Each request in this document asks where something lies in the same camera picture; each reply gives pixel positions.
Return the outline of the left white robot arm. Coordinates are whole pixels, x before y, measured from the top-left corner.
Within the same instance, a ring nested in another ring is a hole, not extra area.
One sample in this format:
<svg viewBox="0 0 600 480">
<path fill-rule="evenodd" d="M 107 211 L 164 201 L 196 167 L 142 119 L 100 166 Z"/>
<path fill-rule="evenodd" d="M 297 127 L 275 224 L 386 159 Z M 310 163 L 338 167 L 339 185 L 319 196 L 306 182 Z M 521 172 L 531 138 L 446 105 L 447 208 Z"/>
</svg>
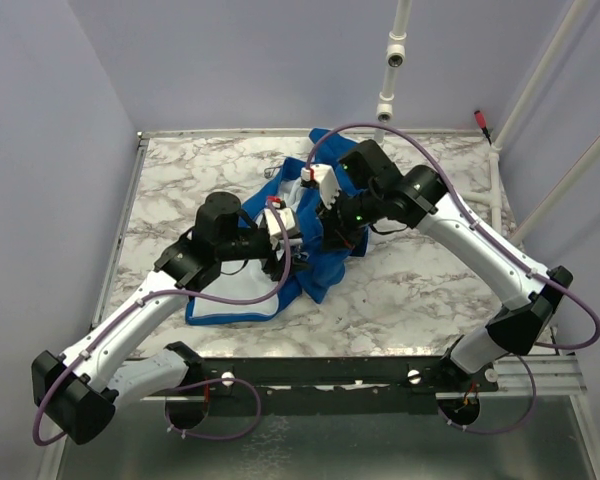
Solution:
<svg viewBox="0 0 600 480">
<path fill-rule="evenodd" d="M 136 365 L 127 365 L 128 356 L 189 302 L 268 305 L 287 283 L 301 239 L 296 212 L 277 197 L 268 197 L 262 213 L 251 217 L 235 195 L 210 194 L 194 225 L 161 253 L 111 316 L 62 353 L 43 351 L 34 359 L 35 444 L 53 442 L 41 436 L 44 417 L 85 444 L 129 402 L 161 390 L 194 392 L 201 380 L 194 352 L 171 345 Z"/>
</svg>

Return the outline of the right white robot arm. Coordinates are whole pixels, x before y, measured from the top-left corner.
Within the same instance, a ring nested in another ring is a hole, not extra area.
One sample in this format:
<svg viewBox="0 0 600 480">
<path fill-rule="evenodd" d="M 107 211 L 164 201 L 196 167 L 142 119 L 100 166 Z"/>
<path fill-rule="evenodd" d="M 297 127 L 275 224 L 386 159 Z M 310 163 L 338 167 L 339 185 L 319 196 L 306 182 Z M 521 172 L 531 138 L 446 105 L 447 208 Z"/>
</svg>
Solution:
<svg viewBox="0 0 600 480">
<path fill-rule="evenodd" d="M 323 245 L 335 250 L 360 242 L 365 228 L 381 219 L 399 222 L 430 237 L 470 268 L 501 302 L 484 326 L 457 340 L 438 366 L 441 383 L 461 391 L 487 364 L 508 354 L 524 356 L 553 317 L 573 276 L 528 261 L 452 194 L 441 175 L 426 165 L 401 173 L 381 147 L 365 140 L 339 161 L 355 193 L 340 187 L 333 168 L 313 164 L 301 171 L 303 185 L 318 190 L 316 209 Z"/>
</svg>

